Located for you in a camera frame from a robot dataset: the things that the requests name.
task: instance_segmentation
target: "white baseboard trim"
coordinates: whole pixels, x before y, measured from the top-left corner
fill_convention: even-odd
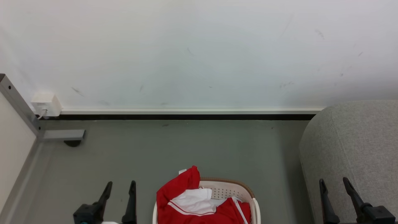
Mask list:
[[[317,114],[324,108],[118,109],[63,108],[63,115],[81,114]]]

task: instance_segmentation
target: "white power plug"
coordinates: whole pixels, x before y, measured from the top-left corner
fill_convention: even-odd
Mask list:
[[[61,113],[61,103],[53,93],[36,93],[31,103],[38,115],[57,117]]]

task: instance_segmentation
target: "red and white garment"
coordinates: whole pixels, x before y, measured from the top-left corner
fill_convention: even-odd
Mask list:
[[[215,206],[211,189],[198,189],[196,166],[166,183],[156,194],[158,224],[248,224],[250,205],[228,198]]]

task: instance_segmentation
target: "gray fabric ottoman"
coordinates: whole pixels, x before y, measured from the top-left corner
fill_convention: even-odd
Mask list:
[[[325,108],[304,131],[300,160],[315,224],[322,223],[320,178],[340,223],[356,222],[343,177],[364,202],[384,205],[398,219],[398,101],[356,101]]]

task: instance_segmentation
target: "basket rim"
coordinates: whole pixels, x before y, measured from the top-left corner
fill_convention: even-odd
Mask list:
[[[244,184],[243,182],[240,182],[240,181],[234,181],[234,180],[222,179],[222,178],[214,178],[214,177],[201,177],[200,181],[216,181],[216,182],[225,182],[225,183],[240,185],[241,187],[245,188],[245,190],[247,192],[249,192],[249,194],[252,198],[256,198],[254,196],[253,191],[249,188],[249,186],[247,186],[246,184]]]

